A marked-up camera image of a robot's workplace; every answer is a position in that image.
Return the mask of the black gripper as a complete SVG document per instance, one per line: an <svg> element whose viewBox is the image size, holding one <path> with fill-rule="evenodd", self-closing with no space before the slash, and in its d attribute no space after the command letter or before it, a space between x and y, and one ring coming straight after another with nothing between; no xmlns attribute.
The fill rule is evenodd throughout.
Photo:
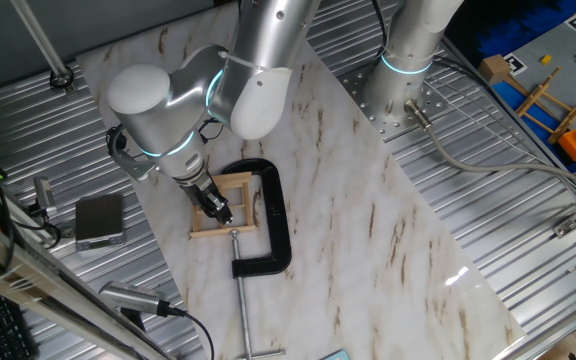
<svg viewBox="0 0 576 360"><path fill-rule="evenodd" d="M181 179L180 187L195 205L200 206L207 217L216 219L220 224L232 222L233 214L228 200L218 196L218 188L210 175Z"/></svg>

